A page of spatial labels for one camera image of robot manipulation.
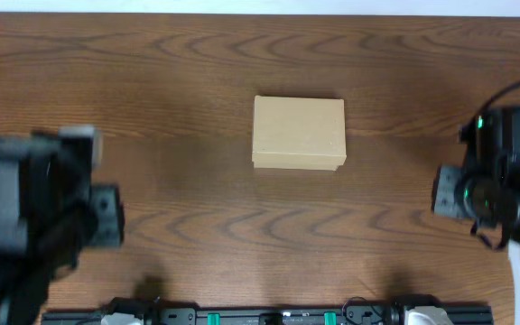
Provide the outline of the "cardboard box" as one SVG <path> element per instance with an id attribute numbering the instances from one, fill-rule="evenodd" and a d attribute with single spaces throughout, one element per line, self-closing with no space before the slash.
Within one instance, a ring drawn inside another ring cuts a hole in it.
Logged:
<path id="1" fill-rule="evenodd" d="M 347 159 L 342 99 L 256 96 L 256 169 L 336 171 Z"/>

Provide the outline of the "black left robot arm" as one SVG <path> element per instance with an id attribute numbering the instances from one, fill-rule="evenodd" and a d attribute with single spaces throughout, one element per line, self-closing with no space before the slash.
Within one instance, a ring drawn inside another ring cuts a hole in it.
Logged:
<path id="1" fill-rule="evenodd" d="M 84 248 L 123 244 L 119 189 L 92 182 L 101 149 L 90 125 L 0 136 L 0 324 L 34 323 Z"/>

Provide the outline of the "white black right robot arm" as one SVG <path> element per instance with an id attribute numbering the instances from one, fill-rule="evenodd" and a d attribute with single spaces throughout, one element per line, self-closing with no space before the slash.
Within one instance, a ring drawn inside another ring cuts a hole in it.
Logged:
<path id="1" fill-rule="evenodd" d="M 472 221 L 470 234 L 491 250 L 506 250 L 520 324 L 520 107 L 481 109 L 462 127 L 462 165 L 442 165 L 432 188 L 432 212 Z"/>

